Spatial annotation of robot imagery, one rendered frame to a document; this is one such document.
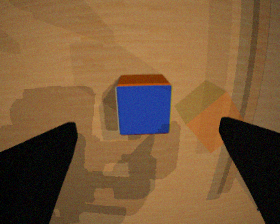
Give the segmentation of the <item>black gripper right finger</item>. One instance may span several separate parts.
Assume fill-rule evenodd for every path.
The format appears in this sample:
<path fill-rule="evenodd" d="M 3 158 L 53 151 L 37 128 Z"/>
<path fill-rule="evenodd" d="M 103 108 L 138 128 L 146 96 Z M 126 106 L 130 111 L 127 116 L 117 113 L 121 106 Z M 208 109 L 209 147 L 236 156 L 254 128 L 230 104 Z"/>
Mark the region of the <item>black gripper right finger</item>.
<path fill-rule="evenodd" d="M 222 117 L 219 134 L 265 224 L 280 224 L 280 133 Z"/>

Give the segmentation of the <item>clear glass wall panel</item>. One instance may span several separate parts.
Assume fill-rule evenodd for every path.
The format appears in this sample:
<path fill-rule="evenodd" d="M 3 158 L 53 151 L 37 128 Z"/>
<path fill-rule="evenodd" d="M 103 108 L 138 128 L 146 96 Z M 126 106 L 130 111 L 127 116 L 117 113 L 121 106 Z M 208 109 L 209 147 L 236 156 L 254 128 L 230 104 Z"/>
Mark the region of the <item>clear glass wall panel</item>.
<path fill-rule="evenodd" d="M 270 0 L 265 63 L 252 124 L 280 133 L 280 0 Z M 259 211 L 238 170 L 235 178 Z"/>

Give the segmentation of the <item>blue and yellow cube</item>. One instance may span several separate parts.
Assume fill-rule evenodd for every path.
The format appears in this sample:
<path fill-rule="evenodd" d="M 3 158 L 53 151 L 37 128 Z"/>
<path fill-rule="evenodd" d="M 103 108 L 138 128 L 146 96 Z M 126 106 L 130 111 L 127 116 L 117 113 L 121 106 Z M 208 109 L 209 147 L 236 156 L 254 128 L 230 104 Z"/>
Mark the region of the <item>blue and yellow cube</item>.
<path fill-rule="evenodd" d="M 169 133 L 172 91 L 162 74 L 121 75 L 115 87 L 119 134 Z"/>

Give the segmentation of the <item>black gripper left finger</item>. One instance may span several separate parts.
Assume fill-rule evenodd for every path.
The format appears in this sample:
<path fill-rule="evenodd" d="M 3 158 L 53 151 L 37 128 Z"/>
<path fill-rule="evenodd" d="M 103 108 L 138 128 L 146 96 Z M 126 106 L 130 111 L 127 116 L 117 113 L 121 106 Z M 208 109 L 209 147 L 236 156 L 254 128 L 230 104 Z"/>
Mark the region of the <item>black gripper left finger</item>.
<path fill-rule="evenodd" d="M 49 224 L 78 133 L 67 122 L 0 152 L 0 224 Z"/>

